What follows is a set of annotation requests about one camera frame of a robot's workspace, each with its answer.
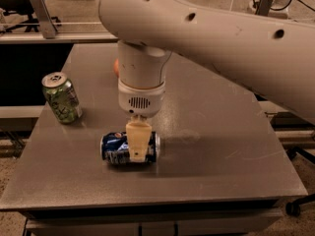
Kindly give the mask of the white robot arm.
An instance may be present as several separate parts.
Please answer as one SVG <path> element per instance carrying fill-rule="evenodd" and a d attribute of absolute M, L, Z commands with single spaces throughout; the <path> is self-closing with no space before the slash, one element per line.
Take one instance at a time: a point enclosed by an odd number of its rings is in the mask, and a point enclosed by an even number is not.
<path fill-rule="evenodd" d="M 118 37 L 119 104 L 130 159 L 142 162 L 161 107 L 163 69 L 177 53 L 315 124 L 315 27 L 191 4 L 185 0 L 97 0 Z"/>

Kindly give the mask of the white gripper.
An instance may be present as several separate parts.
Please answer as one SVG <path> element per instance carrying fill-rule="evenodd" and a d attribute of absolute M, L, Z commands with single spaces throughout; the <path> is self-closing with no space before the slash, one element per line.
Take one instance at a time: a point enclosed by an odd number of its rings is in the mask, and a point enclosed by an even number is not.
<path fill-rule="evenodd" d="M 147 118 L 154 117 L 160 111 L 164 94 L 165 84 L 156 88 L 139 89 L 130 88 L 118 81 L 119 105 L 126 114 L 132 116 L 126 124 L 131 162 L 142 163 L 146 159 L 152 133 L 152 126 Z"/>

